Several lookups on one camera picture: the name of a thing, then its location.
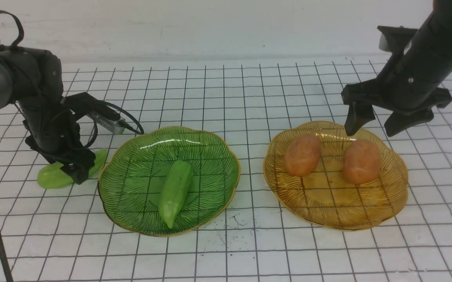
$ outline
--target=yellow plate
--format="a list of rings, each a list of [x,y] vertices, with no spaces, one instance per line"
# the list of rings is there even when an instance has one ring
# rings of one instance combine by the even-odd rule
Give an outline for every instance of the yellow plate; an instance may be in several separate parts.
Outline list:
[[[321,139],[322,155],[316,170],[305,177],[287,174],[283,157],[299,134],[312,132]],[[342,175],[344,152],[356,139],[378,145],[379,179],[356,186]],[[396,216],[408,198],[408,171],[401,157],[368,130],[347,136],[342,125],[328,121],[305,123],[279,133],[269,144],[263,164],[268,186],[292,213],[311,223],[339,230],[362,230]]]

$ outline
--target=grid table surface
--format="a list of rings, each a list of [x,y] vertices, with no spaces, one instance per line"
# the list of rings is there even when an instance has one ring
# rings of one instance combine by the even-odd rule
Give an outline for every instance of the grid table surface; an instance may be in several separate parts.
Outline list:
[[[381,137],[409,168],[409,200],[371,230],[340,232],[306,223],[276,200],[262,175],[270,140],[310,120],[343,124],[347,83],[375,78],[387,58],[297,63],[152,64],[63,68],[67,94],[88,91],[139,118],[146,132],[182,125],[215,132],[240,159],[233,202],[194,232],[155,238],[105,215],[95,185],[43,190],[46,162],[24,143],[22,116],[0,110],[0,227],[16,281],[452,282],[452,103],[435,118]],[[451,90],[452,74],[443,82]],[[82,119],[83,142],[93,124]],[[102,127],[91,148],[116,148],[133,134]],[[0,266],[0,281],[3,281]]]

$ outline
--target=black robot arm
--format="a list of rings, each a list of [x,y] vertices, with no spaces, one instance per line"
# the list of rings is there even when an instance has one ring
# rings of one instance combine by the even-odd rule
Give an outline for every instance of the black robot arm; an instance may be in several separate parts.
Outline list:
[[[345,128],[350,136],[375,119],[373,106],[392,111],[384,128],[387,136],[394,136],[431,121],[432,107],[452,102],[449,91],[438,87],[452,72],[452,0],[434,1],[419,30],[378,29],[392,55],[375,79],[344,87],[342,101],[349,105]]]
[[[49,50],[18,46],[24,38],[22,24],[6,11],[0,14],[12,16],[19,30],[18,38],[10,46],[0,43],[0,109],[18,104],[30,133],[26,144],[49,163],[63,164],[61,170],[81,184],[94,166],[95,154],[88,147],[97,136],[97,124],[115,134],[121,134],[125,128],[137,134],[144,134],[144,130],[127,111],[86,92],[64,97],[60,59]],[[127,114],[139,130],[131,128],[110,107]],[[80,141],[77,123],[83,116],[94,120],[93,137],[85,145]]]

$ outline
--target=green vegetable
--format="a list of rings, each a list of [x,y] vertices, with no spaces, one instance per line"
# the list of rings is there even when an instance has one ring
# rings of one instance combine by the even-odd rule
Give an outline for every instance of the green vegetable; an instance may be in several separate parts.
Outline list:
[[[88,176],[91,177],[97,173],[103,165],[106,163],[108,157],[108,149],[103,148],[95,152],[94,167],[88,171]],[[72,178],[65,174],[61,167],[63,164],[57,162],[53,164],[47,164],[38,172],[38,185],[44,189],[58,189],[73,184]]]
[[[181,212],[192,179],[193,168],[189,163],[176,161],[172,164],[158,204],[160,217],[170,229],[174,227],[175,219]]]

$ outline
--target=potato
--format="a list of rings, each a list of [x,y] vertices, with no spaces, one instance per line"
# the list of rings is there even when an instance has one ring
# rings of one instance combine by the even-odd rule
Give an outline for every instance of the potato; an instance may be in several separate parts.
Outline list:
[[[365,184],[379,177],[381,152],[379,147],[366,140],[355,140],[344,153],[344,178],[352,184]]]
[[[321,156],[321,141],[315,134],[297,136],[287,148],[285,171],[292,176],[305,176],[315,170]]]

